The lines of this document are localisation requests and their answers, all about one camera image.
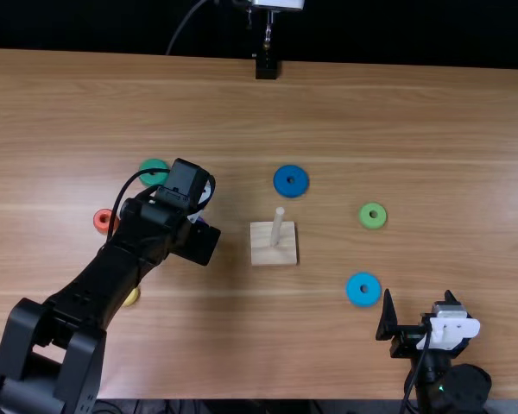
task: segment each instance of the wooden base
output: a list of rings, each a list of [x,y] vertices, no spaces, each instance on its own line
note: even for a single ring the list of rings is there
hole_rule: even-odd
[[[270,246],[273,222],[253,222],[250,225],[251,266],[297,265],[295,223],[283,222],[280,241]]]

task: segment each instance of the blue ring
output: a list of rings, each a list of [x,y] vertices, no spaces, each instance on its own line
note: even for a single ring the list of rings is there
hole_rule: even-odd
[[[362,286],[365,286],[365,292],[361,290]],[[369,307],[378,302],[382,288],[378,279],[370,273],[357,273],[347,282],[345,292],[352,304]]]
[[[273,184],[281,196],[296,198],[307,191],[309,177],[298,166],[281,166],[275,173]]]

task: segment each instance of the yellow ring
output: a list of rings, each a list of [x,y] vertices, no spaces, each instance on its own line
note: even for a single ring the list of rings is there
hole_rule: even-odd
[[[140,287],[135,287],[131,293],[129,293],[129,296],[124,300],[122,306],[131,306],[135,303],[136,300],[140,297]]]

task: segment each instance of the orange ring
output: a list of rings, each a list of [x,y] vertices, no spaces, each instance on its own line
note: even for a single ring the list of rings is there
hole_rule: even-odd
[[[94,227],[97,231],[99,231],[103,235],[107,235],[107,229],[110,227],[110,219],[111,219],[111,210],[110,209],[102,209],[98,210],[98,212],[94,215]],[[119,225],[119,219],[115,217],[115,222],[113,223],[113,230],[117,230]]]

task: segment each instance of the white bracket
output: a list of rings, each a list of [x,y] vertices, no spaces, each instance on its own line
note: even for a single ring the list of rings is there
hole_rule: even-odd
[[[454,349],[463,339],[471,339],[480,331],[480,321],[471,317],[431,317],[432,335],[430,349]],[[417,349],[424,349],[426,336],[417,344]]]

